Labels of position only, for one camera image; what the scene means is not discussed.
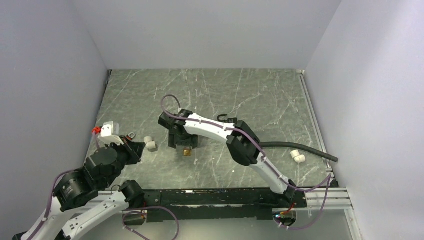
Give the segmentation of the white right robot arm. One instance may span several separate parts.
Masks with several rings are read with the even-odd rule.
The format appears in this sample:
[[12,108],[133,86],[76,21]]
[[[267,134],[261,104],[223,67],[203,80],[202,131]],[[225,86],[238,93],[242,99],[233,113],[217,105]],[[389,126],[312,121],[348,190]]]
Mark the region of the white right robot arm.
[[295,185],[272,164],[260,147],[261,141],[245,122],[219,122],[183,109],[178,114],[164,111],[158,124],[174,138],[200,136],[225,144],[236,163],[250,167],[269,185],[280,207],[287,208],[295,201]]

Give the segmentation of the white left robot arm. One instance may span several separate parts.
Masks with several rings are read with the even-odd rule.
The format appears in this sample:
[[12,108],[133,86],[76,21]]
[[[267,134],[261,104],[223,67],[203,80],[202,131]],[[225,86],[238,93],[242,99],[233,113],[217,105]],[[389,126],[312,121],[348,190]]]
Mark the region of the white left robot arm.
[[120,136],[97,149],[82,167],[61,173],[55,178],[46,210],[27,232],[16,234],[15,240],[78,240],[112,215],[137,210],[145,205],[145,193],[134,180],[122,184],[108,199],[74,217],[99,192],[109,188],[127,165],[141,162],[146,144]]

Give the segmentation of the black padlock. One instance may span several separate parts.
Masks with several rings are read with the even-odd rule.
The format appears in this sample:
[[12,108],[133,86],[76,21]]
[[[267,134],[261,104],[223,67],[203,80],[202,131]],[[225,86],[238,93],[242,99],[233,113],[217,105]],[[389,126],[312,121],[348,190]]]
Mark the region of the black padlock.
[[237,117],[228,117],[227,114],[220,114],[217,116],[216,119],[220,123],[227,123],[227,124],[237,124],[238,122]]

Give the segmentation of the brass padlock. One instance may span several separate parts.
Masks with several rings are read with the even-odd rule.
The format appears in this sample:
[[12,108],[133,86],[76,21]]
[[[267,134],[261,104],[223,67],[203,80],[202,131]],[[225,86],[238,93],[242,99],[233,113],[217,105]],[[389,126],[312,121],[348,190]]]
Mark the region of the brass padlock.
[[182,155],[184,157],[190,157],[192,155],[192,149],[191,148],[184,148],[182,151]]

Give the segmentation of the white pipe elbow left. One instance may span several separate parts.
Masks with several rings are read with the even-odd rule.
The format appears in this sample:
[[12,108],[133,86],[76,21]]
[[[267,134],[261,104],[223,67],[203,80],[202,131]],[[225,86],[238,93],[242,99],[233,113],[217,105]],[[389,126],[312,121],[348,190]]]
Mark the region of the white pipe elbow left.
[[145,148],[149,152],[157,151],[157,149],[158,149],[157,144],[151,136],[146,136],[146,137],[144,137],[143,140],[144,140],[144,143],[145,143]]

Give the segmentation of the white pipe elbow right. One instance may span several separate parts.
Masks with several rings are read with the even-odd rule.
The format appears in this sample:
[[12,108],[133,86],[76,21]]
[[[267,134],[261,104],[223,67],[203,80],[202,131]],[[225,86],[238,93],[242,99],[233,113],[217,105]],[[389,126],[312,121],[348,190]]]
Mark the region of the white pipe elbow right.
[[296,163],[298,163],[298,164],[300,164],[300,163],[304,163],[304,162],[306,161],[306,157],[305,157],[305,155],[301,154],[301,153],[299,152],[299,150],[297,150],[297,149],[292,150],[292,151],[290,152],[290,155],[291,155],[292,159],[293,159]]

